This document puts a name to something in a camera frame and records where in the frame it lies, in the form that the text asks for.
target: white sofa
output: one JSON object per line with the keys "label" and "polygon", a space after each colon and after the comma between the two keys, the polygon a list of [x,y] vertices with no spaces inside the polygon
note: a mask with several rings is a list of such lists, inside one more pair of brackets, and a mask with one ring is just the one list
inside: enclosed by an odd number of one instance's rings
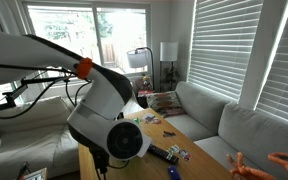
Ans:
{"label": "white sofa", "polygon": [[225,98],[186,82],[176,87],[178,99],[187,114],[166,120],[189,137],[228,170],[238,151],[244,162],[275,176],[288,179],[284,167],[268,160],[271,152],[288,153],[288,122],[230,103]]}
{"label": "white sofa", "polygon": [[[0,116],[18,114],[27,106],[1,111]],[[24,161],[31,171],[47,167],[48,178],[78,171],[78,143],[66,123],[73,108],[67,98],[53,97],[40,100],[22,116],[0,120],[0,180],[16,179]],[[122,111],[141,109],[133,96]]]}

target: table surface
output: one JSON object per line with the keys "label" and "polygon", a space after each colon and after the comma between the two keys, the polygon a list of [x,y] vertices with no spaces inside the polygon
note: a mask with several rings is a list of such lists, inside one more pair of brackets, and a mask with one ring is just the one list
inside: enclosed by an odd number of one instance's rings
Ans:
{"label": "table surface", "polygon": [[[125,117],[128,119],[136,117],[141,119],[142,116],[147,113],[153,114],[161,120],[160,124],[140,123],[141,130],[152,139],[154,145],[165,150],[173,145],[177,145],[180,149],[185,149],[191,154],[191,159],[186,161],[178,153],[174,153],[174,155],[179,157],[179,161],[175,166],[182,179],[231,179],[228,170],[152,109],[145,109],[125,115]],[[173,137],[163,137],[164,131],[174,132],[176,135]],[[98,179],[95,173],[92,155],[89,153],[88,148],[79,144],[78,149],[81,179]],[[112,158],[110,159],[110,165],[122,166],[123,164],[123,162],[112,160]],[[171,164],[163,159],[151,153],[146,153],[143,158],[135,157],[131,159],[129,164],[123,169],[112,169],[108,167],[106,178],[108,180],[146,180],[152,177],[154,179],[169,180],[170,177],[167,173],[167,168],[170,165]]]}

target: white lampshade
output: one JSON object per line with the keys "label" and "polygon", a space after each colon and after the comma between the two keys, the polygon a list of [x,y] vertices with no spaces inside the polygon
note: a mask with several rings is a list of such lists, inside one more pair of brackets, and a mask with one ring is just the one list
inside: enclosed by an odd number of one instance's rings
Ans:
{"label": "white lampshade", "polygon": [[131,68],[140,68],[148,64],[148,54],[146,50],[128,51],[127,52],[128,63]]}
{"label": "white lampshade", "polygon": [[161,61],[177,61],[177,42],[161,42]]}

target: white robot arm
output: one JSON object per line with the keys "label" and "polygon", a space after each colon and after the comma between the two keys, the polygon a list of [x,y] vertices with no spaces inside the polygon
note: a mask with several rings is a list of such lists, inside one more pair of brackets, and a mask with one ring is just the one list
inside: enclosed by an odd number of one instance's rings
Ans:
{"label": "white robot arm", "polygon": [[[0,32],[0,65],[61,66],[76,72],[81,59],[81,56],[34,35],[13,36]],[[0,68],[0,84],[21,79],[32,72]],[[72,136],[86,146],[100,146],[116,159],[143,156],[150,138],[132,121],[114,121],[132,96],[129,80],[97,64],[93,64],[86,78],[92,80],[93,85],[68,118]]]}

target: table lamp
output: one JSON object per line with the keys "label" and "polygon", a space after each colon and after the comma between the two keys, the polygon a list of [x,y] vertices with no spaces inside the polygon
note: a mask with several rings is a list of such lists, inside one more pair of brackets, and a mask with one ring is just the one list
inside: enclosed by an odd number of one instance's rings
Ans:
{"label": "table lamp", "polygon": [[178,51],[178,43],[177,42],[161,42],[161,56],[160,56],[160,61],[167,61],[171,62],[171,80],[170,80],[170,89],[172,90],[172,83],[173,83],[173,78],[174,78],[174,66],[173,62],[177,61],[177,51]]}
{"label": "table lamp", "polygon": [[151,63],[152,72],[152,84],[154,86],[154,68],[153,68],[153,53],[148,47],[136,48],[135,50],[127,52],[128,62],[131,68],[140,68],[148,65],[149,61]]}

